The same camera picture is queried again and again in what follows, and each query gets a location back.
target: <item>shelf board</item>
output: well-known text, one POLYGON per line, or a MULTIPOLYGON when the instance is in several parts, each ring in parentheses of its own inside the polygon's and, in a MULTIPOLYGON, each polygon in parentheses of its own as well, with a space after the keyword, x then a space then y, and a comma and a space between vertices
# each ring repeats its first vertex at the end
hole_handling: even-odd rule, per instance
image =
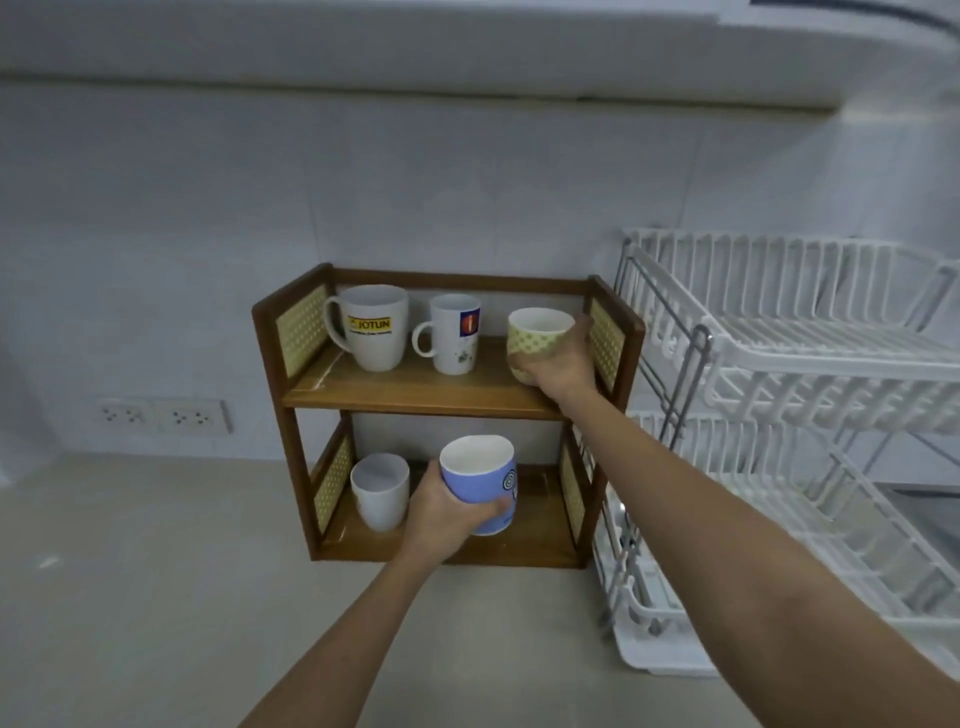
POLYGON ((557 405, 537 387, 518 382, 507 366, 507 343, 480 337, 477 363, 466 375, 446 376, 407 347, 390 372, 365 372, 329 342, 283 397, 287 407, 394 412, 411 415, 562 420, 557 405))
MULTIPOLYGON (((411 483, 420 480, 422 465, 411 464, 411 483)), ((556 466, 519 466, 518 498, 513 522, 493 536, 471 536, 449 564, 578 569, 564 496, 556 466)), ((403 536, 369 530, 360 519, 356 500, 344 489, 320 546, 320 558, 333 561, 388 561, 403 536)))

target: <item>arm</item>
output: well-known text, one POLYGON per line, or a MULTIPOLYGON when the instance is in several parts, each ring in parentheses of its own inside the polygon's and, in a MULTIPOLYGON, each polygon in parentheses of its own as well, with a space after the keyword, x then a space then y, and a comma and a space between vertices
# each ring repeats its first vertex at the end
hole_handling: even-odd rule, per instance
POLYGON ((581 320, 515 356, 583 432, 721 674, 767 726, 954 725, 960 688, 774 522, 600 396, 581 320))
POLYGON ((510 497, 463 503, 447 490, 437 461, 431 461, 410 499, 403 544, 394 560, 256 705, 242 728, 355 725, 396 631, 427 577, 473 529, 510 504, 510 497))

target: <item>hand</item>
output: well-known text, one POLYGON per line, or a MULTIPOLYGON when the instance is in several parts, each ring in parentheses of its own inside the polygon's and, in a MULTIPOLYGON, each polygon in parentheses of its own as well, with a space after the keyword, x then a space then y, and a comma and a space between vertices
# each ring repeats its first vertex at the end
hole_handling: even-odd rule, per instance
POLYGON ((593 320, 584 314, 550 349, 537 353, 510 354, 510 366, 534 378, 539 388, 561 409, 571 397, 595 392, 596 379, 588 337, 593 320))
POLYGON ((399 556, 436 568, 457 552, 477 526, 502 516, 513 502, 512 497, 503 496, 489 503, 464 503, 450 493, 440 464, 431 460, 410 498, 399 556))

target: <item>wooden shelf rack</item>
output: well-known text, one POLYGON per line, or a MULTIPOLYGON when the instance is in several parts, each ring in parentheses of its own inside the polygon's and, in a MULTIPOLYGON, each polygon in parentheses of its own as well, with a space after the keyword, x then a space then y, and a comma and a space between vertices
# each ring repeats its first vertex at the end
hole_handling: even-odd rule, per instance
MULTIPOLYGON (((644 328, 633 310, 596 276, 538 279, 319 265, 257 303, 252 312, 300 523, 314 560, 386 561, 399 546, 400 529, 377 534, 363 524, 347 487, 357 460, 351 413, 564 420, 538 389, 514 379, 502 338, 481 338, 476 368, 468 375, 438 374, 432 362, 416 356, 409 345, 403 361, 390 372, 360 369, 327 335, 323 306, 338 289, 365 283, 582 297, 584 311, 593 318, 590 339, 597 384, 619 409, 626 408, 644 328), (340 410, 340 422, 312 468, 303 454, 299 408, 340 410)), ((471 537, 450 563, 586 565, 607 479, 599 468, 588 475, 570 422, 564 425, 559 451, 556 466, 519 465, 519 498, 510 527, 495 536, 471 537)), ((420 472, 411 464, 412 485, 420 472)))

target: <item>red logo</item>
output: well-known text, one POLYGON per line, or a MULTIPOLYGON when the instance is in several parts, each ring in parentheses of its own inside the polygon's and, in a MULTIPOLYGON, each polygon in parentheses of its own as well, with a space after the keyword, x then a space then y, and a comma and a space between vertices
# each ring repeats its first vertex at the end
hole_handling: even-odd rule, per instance
POLYGON ((480 330, 480 309, 460 312, 460 336, 472 336, 480 330))

